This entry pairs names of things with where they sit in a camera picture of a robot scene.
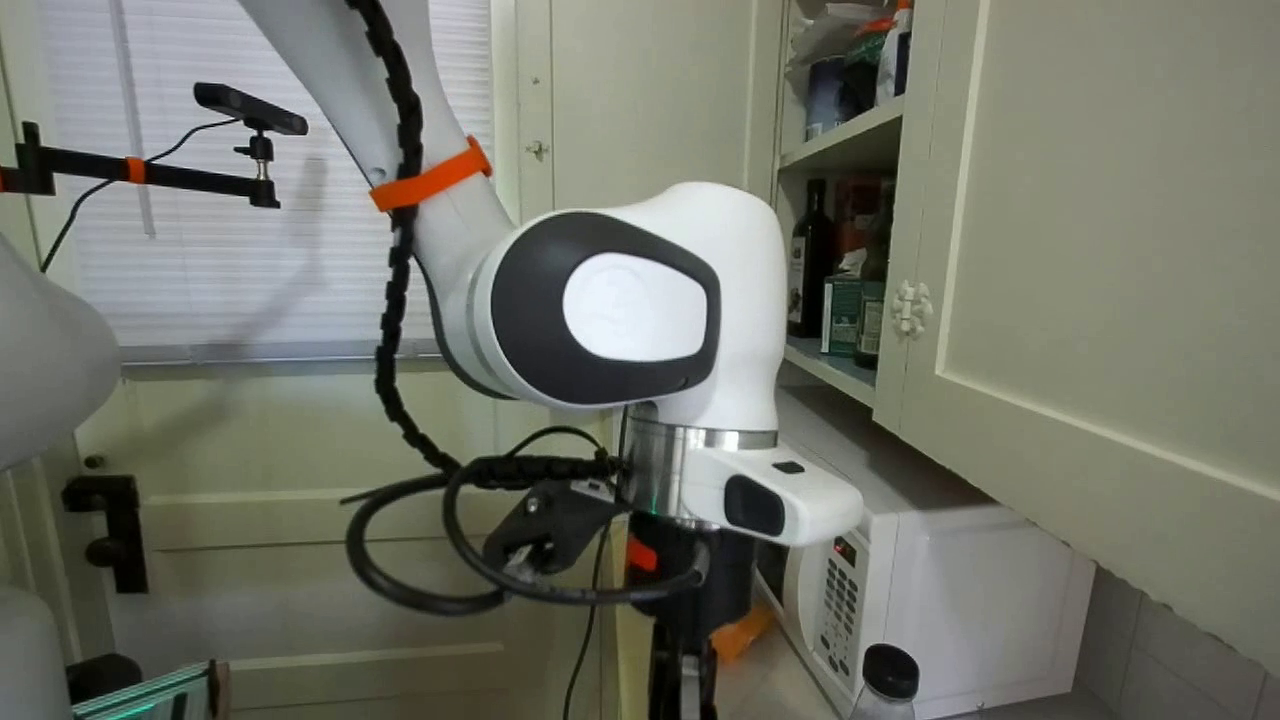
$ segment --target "wall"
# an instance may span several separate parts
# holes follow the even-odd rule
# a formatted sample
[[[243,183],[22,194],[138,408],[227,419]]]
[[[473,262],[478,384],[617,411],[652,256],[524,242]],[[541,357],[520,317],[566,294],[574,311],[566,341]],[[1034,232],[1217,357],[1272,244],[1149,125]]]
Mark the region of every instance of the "wall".
[[[1280,678],[1112,573],[1091,586],[1075,691],[1119,720],[1280,720]]]

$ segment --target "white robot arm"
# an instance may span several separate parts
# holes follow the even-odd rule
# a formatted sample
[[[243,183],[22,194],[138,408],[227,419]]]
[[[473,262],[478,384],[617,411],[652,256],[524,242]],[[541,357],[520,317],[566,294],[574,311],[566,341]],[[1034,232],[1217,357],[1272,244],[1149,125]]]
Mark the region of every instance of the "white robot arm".
[[[395,181],[400,112],[344,0],[241,0],[321,102],[365,181]],[[422,168],[467,153],[427,34],[416,38]],[[688,529],[813,546],[861,519],[861,493],[777,436],[782,242],[724,183],[552,211],[510,229],[467,178],[416,211],[416,265],[449,366],[492,397],[560,411],[627,408],[627,504]]]

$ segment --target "bottle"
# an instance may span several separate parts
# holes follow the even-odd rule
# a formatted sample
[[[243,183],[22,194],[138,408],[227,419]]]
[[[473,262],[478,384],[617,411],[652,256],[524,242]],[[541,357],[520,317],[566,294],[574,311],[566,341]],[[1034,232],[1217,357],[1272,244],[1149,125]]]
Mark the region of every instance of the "bottle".
[[[877,229],[867,237],[867,262],[861,274],[861,323],[850,343],[850,366],[877,369],[879,366],[879,329],[883,329],[883,279],[887,279],[887,232]]]
[[[850,720],[916,720],[920,666],[894,644],[865,653],[865,690]]]
[[[829,220],[829,183],[807,181],[805,216],[788,253],[788,329],[816,335],[825,322],[825,279],[834,267],[834,226]]]

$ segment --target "shelf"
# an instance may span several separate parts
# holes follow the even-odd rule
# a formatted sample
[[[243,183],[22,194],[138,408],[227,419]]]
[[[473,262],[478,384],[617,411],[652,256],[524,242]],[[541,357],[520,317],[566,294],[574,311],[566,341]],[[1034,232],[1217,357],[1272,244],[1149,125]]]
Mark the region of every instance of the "shelf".
[[[904,96],[883,102],[780,155],[782,174],[893,174],[904,133]]]
[[[844,357],[825,357],[816,350],[816,341],[788,341],[788,366],[797,366],[807,378],[825,382],[829,390],[877,408],[877,371],[855,369]]]

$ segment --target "window blind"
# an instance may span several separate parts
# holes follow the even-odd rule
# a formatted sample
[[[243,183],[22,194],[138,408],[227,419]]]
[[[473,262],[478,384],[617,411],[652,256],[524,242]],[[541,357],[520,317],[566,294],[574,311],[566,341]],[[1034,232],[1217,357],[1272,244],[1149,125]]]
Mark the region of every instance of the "window blind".
[[[430,27],[439,75],[458,125],[492,141],[492,16],[478,0],[387,0],[400,44]],[[94,305],[133,366],[365,360],[387,276],[387,220],[325,125],[313,96],[251,27],[234,0],[41,0],[46,112],[42,141],[107,155],[151,155],[190,125],[216,119],[190,102],[216,80],[306,116],[306,138],[273,138],[276,196],[114,183],[79,211],[56,276]],[[251,178],[234,155],[243,125],[183,145],[167,165]],[[66,205],[92,181],[61,181]],[[430,350],[416,279],[403,341]]]

